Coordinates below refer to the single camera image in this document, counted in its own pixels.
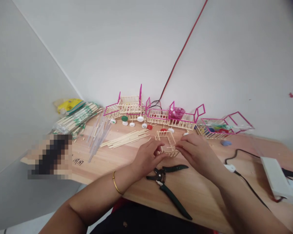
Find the white bottle cap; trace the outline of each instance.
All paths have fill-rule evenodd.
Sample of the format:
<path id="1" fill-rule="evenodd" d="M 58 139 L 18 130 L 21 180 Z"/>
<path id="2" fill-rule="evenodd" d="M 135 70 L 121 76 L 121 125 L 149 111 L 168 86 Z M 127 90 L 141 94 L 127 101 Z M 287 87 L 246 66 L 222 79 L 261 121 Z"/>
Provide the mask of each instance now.
<path id="1" fill-rule="evenodd" d="M 144 121 L 144 118 L 143 118 L 142 116 L 138 116 L 137 120 L 138 120 L 139 122 L 143 122 L 143 121 Z"/>

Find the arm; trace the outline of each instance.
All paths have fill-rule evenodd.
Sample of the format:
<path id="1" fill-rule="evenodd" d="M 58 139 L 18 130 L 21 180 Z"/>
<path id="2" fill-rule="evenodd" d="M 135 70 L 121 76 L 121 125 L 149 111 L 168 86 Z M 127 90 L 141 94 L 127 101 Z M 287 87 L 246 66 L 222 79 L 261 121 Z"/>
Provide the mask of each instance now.
<path id="1" fill-rule="evenodd" d="M 140 146 L 135 160 L 115 172 L 115 183 L 124 193 L 133 183 L 145 177 L 166 157 L 156 156 L 164 143 L 151 139 Z M 95 223 L 121 197 L 109 173 L 67 200 L 47 222 L 40 234 L 45 233 L 86 233 L 88 226 Z"/>
<path id="2" fill-rule="evenodd" d="M 194 134 L 186 135 L 177 142 L 176 149 L 197 172 L 219 188 L 227 210 L 233 217 L 236 232 L 291 233 L 247 189 L 236 174 L 224 167 L 204 137 Z"/>

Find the white power strip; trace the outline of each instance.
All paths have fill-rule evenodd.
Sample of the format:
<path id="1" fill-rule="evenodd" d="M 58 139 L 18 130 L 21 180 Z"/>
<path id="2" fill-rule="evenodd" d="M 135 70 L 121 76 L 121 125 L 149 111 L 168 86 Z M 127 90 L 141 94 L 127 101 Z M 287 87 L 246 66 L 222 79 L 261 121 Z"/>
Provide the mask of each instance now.
<path id="1" fill-rule="evenodd" d="M 278 161 L 274 158 L 267 157 L 261 157 L 260 159 L 263 163 L 274 198 L 278 200 L 281 197 L 285 197 L 286 199 L 283 201 L 293 204 L 293 189 L 284 176 Z"/>

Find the hand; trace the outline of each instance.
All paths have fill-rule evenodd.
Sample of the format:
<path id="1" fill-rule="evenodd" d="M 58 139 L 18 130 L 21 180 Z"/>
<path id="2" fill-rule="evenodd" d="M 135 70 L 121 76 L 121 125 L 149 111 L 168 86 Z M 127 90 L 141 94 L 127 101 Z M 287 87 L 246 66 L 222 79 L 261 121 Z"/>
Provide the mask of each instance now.
<path id="1" fill-rule="evenodd" d="M 177 142 L 176 149 L 198 173 L 213 183 L 222 176 L 222 173 L 228 172 L 203 136 L 185 135 Z"/>
<path id="2" fill-rule="evenodd" d="M 147 143 L 140 146 L 136 158 L 131 164 L 137 180 L 147 176 L 164 158 L 168 157 L 166 153 L 157 155 L 158 151 L 161 151 L 161 146 L 164 145 L 161 141 L 150 139 Z"/>

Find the red bottle cap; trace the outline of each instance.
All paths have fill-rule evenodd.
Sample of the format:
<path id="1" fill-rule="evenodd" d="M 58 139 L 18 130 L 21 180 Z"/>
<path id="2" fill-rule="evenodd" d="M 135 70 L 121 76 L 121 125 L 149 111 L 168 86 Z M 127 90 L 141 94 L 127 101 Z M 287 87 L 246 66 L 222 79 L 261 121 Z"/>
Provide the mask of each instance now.
<path id="1" fill-rule="evenodd" d="M 218 132 L 219 132 L 219 133 L 229 133 L 229 131 L 228 131 L 228 130 L 226 130 L 226 129 L 223 129 L 223 128 L 222 128 L 222 129 L 220 129 L 220 130 L 218 130 Z"/>

